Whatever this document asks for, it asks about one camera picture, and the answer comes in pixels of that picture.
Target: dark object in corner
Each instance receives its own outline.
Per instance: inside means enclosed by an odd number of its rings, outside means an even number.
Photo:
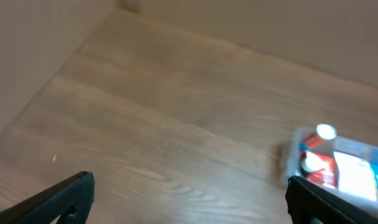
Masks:
[[[378,224],[378,219],[301,177],[288,180],[286,201],[293,224]]]
[[[94,201],[91,172],[79,172],[59,184],[0,212],[0,224],[84,224]]]

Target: brown wooden surface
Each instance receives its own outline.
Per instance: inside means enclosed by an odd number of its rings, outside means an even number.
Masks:
[[[90,170],[88,223],[290,223],[278,146],[320,122],[378,145],[378,88],[118,11],[0,136],[0,210]]]

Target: wooden tabletop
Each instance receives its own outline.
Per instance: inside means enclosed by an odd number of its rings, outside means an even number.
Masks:
[[[279,149],[318,123],[378,145],[378,88],[116,11],[0,135],[0,211],[88,170],[88,223],[291,223]]]

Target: wall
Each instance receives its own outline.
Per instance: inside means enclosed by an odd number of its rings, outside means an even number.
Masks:
[[[0,0],[0,131],[115,4],[113,0]]]
[[[378,86],[378,0],[126,1],[145,16]]]

